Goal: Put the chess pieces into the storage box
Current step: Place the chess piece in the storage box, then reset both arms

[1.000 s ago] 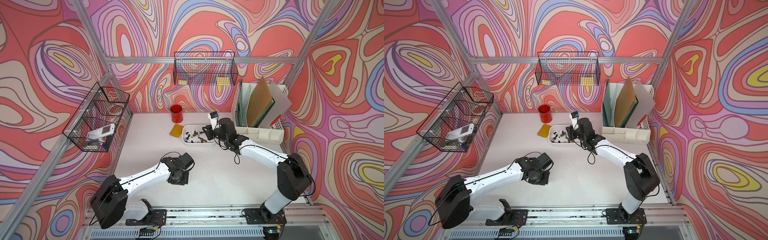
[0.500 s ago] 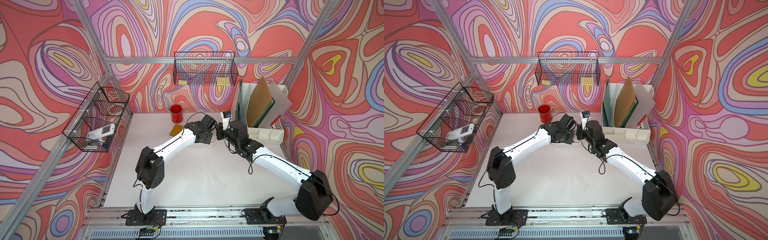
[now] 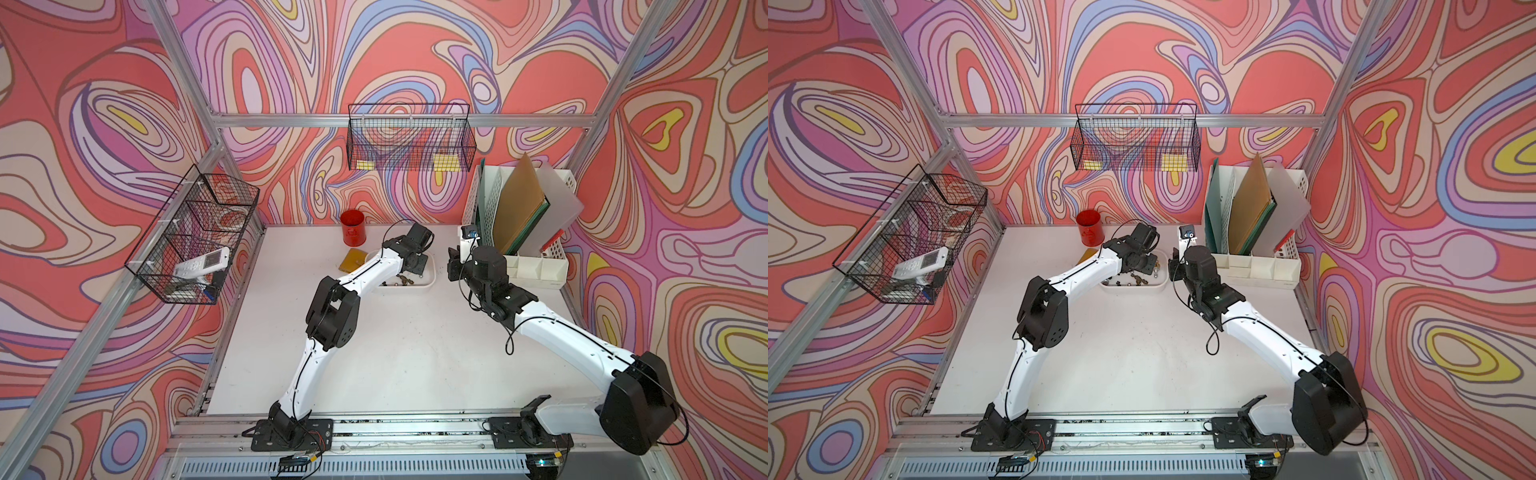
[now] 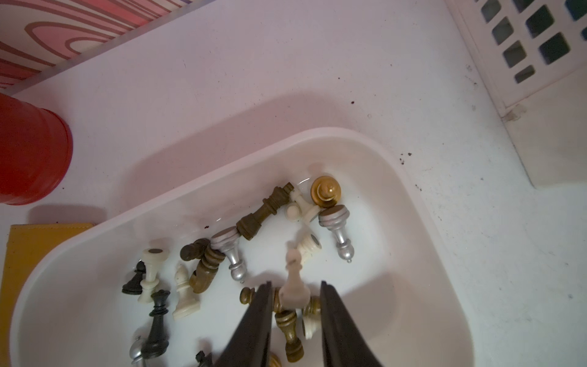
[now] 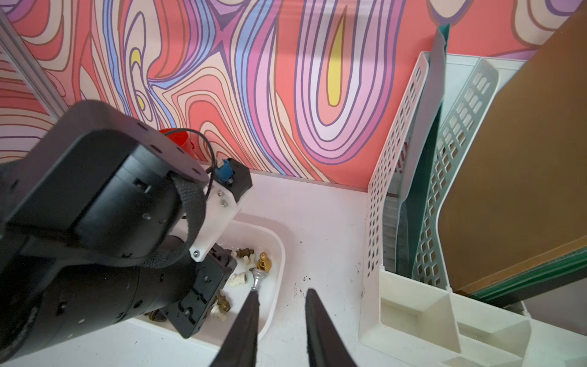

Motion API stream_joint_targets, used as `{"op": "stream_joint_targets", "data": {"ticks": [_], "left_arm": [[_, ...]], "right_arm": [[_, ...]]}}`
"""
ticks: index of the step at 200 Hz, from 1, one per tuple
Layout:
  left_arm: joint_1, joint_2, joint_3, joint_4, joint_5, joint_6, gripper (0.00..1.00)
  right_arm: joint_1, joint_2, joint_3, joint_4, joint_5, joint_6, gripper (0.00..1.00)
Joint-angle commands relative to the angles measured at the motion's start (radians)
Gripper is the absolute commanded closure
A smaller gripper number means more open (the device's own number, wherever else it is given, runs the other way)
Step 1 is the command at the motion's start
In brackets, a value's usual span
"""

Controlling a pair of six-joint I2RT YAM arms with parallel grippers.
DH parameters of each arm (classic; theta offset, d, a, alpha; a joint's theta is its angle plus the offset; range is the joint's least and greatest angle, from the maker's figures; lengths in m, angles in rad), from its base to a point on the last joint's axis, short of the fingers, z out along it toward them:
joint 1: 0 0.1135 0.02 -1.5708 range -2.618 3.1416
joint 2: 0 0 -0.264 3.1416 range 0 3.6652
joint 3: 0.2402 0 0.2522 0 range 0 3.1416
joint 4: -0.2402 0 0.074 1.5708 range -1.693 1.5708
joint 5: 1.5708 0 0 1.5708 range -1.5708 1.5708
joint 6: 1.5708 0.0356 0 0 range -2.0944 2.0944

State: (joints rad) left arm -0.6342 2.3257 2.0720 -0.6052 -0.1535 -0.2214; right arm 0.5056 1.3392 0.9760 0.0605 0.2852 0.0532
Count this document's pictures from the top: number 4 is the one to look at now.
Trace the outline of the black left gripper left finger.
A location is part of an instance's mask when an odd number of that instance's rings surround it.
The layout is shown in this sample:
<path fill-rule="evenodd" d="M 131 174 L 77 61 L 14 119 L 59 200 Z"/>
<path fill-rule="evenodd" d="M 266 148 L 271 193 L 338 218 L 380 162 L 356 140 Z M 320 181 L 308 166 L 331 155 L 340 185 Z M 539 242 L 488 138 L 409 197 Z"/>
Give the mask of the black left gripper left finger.
<path fill-rule="evenodd" d="M 259 286 L 227 347 L 214 366 L 269 366 L 274 292 Z"/>

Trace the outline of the gold silver chess piece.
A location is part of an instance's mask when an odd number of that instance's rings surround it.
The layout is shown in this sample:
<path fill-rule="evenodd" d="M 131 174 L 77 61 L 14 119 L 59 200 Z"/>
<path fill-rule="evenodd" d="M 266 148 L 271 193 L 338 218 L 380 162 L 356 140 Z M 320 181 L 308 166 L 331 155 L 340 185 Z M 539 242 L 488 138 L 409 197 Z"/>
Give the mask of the gold silver chess piece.
<path fill-rule="evenodd" d="M 312 183 L 310 196 L 317 206 L 330 208 L 340 201 L 342 189 L 334 177 L 320 176 Z"/>

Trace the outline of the white chess piece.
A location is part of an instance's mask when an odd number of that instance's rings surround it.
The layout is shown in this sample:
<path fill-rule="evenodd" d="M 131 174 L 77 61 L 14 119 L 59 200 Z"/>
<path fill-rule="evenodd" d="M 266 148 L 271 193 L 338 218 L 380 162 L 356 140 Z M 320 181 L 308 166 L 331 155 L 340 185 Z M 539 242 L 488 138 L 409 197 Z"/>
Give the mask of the white chess piece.
<path fill-rule="evenodd" d="M 301 254 L 301 264 L 304 265 L 322 250 L 322 245 L 313 233 L 307 232 L 296 245 L 296 250 Z"/>

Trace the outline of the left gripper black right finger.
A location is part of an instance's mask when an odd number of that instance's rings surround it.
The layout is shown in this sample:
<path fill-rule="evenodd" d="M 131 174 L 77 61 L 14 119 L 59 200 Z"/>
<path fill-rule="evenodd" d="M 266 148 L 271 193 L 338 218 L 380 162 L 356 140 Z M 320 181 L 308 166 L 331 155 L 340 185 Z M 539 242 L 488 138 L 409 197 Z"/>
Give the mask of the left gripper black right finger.
<path fill-rule="evenodd" d="M 320 286 L 322 350 L 325 366 L 382 366 L 370 350 L 337 290 Z"/>

